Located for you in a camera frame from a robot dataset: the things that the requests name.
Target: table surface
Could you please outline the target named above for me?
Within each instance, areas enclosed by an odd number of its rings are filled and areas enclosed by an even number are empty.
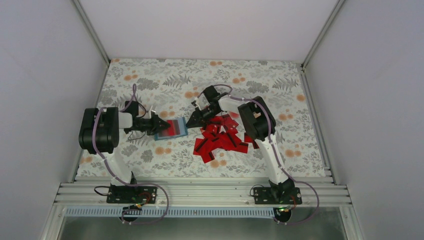
[[[228,84],[236,97],[261,96],[276,120],[278,148],[287,171],[295,177],[323,177],[324,164],[311,122],[300,74],[294,62],[198,60],[198,59],[132,59],[111,61],[98,107],[124,107],[137,85],[138,101],[154,107],[164,119],[190,117],[191,102],[204,88]],[[230,115],[239,123],[240,117]],[[243,129],[237,127],[243,139]],[[136,132],[130,138],[141,137]],[[188,136],[155,141],[153,136],[128,140],[130,134],[120,130],[115,149],[135,176],[143,177],[266,177],[267,166],[259,149],[249,145],[248,153],[213,151],[215,160],[203,163],[193,155],[196,138],[203,138],[199,128],[188,130]],[[102,160],[82,154],[77,176],[108,176]]]

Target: orange flower pattern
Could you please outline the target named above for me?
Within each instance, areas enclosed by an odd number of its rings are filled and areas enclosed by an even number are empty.
[[[310,113],[295,63],[281,61],[128,59],[111,60],[98,107],[124,107],[137,85],[137,100],[154,107],[164,120],[185,117],[194,107],[191,102],[204,88],[213,84],[234,87],[238,97],[262,96],[271,110],[277,130],[277,144],[289,173],[295,177],[322,177],[324,165],[319,152]],[[231,112],[241,124],[240,116]],[[237,127],[243,139],[241,126]],[[215,160],[204,164],[193,155],[199,129],[189,135],[155,141],[153,136],[134,132],[119,133],[120,152],[136,176],[144,177],[266,177],[266,166],[259,149],[250,145],[248,153],[214,152]],[[83,152],[78,176],[108,176],[102,160]]]

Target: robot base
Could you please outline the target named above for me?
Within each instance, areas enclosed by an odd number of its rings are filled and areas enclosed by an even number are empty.
[[[302,195],[301,190],[298,187],[293,188],[289,196],[283,201],[278,202],[275,200],[273,195],[271,194],[271,187],[254,187],[253,188],[254,195],[254,204],[257,205],[293,205],[293,199],[296,201],[297,205],[302,204]]]
[[[106,202],[108,204],[154,204],[158,195],[158,188],[155,186],[116,186],[111,184],[107,193]]]

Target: purple cable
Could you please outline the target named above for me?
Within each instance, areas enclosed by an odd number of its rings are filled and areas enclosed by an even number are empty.
[[[97,126],[99,125],[99,119],[100,119],[100,114],[102,114],[102,111],[105,109],[105,107],[101,107],[99,110],[98,110],[98,113],[97,113],[97,115],[96,115],[96,117],[95,117],[95,120],[94,120],[94,127],[93,127],[93,132],[92,132],[92,136],[91,136],[91,138],[92,138],[92,144],[93,144],[93,149],[94,149],[94,151],[104,160],[104,165],[106,166],[106,169],[107,169],[107,171],[109,172],[109,174],[113,177],[113,178],[115,178],[118,182],[120,182],[120,183],[122,183],[123,185],[126,185],[126,186],[129,186],[129,187],[141,187],[141,186],[145,186],[145,185],[150,185],[150,186],[155,186],[155,187],[157,187],[157,188],[159,188],[160,190],[162,190],[163,191],[163,193],[165,194],[165,197],[166,197],[166,209],[165,209],[165,212],[162,214],[162,216],[160,216],[158,219],[156,219],[156,220],[153,220],[153,221],[148,221],[148,222],[134,222],[134,223],[132,223],[132,222],[129,222],[129,221],[125,221],[124,220],[124,215],[127,213],[127,212],[129,212],[129,211],[131,211],[131,210],[133,210],[133,209],[128,209],[128,210],[125,210],[123,213],[122,213],[122,216],[121,216],[121,220],[122,220],[122,222],[123,223],[129,223],[130,225],[132,225],[132,224],[134,224],[134,225],[148,225],[148,224],[154,224],[154,223],[157,223],[157,222],[159,222],[159,221],[161,221],[162,219],[164,219],[164,217],[168,214],[168,210],[169,210],[169,208],[170,208],[170,198],[168,197],[168,194],[167,194],[167,192],[165,191],[165,189],[163,188],[163,187],[161,187],[160,185],[158,185],[158,184],[155,184],[155,183],[151,183],[151,182],[142,182],[142,183],[137,183],[137,184],[129,184],[129,183],[126,183],[126,182],[124,182],[122,179],[120,179],[119,177],[117,177],[113,172],[112,172],[112,169],[110,168],[110,166],[109,166],[109,164],[108,164],[108,160],[106,159],[106,157],[105,157],[105,155],[103,155],[103,153],[101,153],[100,151],[99,151],[99,149],[97,148],[97,145],[96,145],[96,132],[97,132]]]
[[[134,100],[136,100],[136,91],[137,91],[137,85],[134,83],[133,85],[132,85],[132,96],[131,96],[131,98],[129,99],[129,102],[128,102],[128,104],[122,109],[122,110],[119,110],[121,113],[123,112],[123,111],[125,111],[129,106],[130,106],[130,104],[134,101]]]
[[[228,96],[229,96],[230,99],[233,99],[233,100],[236,100],[236,101],[242,101],[242,102],[243,101],[249,101],[249,102],[252,102],[252,103],[256,104],[262,110],[262,112],[265,115],[266,121],[268,122],[268,139],[269,139],[269,142],[272,143],[272,140],[271,140],[271,120],[270,120],[270,116],[268,116],[267,111],[265,111],[265,108],[258,101],[254,100],[254,99],[249,99],[249,98],[239,98],[239,97],[231,96],[230,93],[233,91],[233,87],[231,87],[230,85],[216,84],[216,85],[213,85],[213,86],[214,87],[224,86],[224,87],[229,88],[230,91],[228,92]],[[284,170],[284,168],[281,167],[282,165],[280,163],[277,150],[276,150],[276,148],[275,148],[275,146],[273,144],[271,144],[271,147],[272,147],[272,151],[274,152],[275,159],[277,160],[277,164],[278,164],[279,168],[282,170],[282,172],[289,179],[291,179],[293,182],[298,183],[298,184],[305,184],[306,186],[310,187],[310,189],[312,189],[313,193],[316,196],[316,208],[315,208],[315,210],[313,211],[313,213],[308,218],[306,218],[306,219],[304,219],[302,221],[298,221],[298,222],[289,222],[289,223],[285,222],[284,225],[289,225],[290,226],[290,225],[297,225],[297,224],[302,224],[304,222],[307,222],[307,221],[309,221],[310,219],[312,219],[315,216],[315,214],[317,213],[318,209],[320,208],[320,197],[318,196],[317,191],[315,190],[315,188],[312,185],[310,185],[309,183],[307,183],[305,181],[297,181],[297,180],[295,180],[286,170]],[[273,219],[276,222],[278,222],[278,224],[280,224],[280,222],[275,217]]]

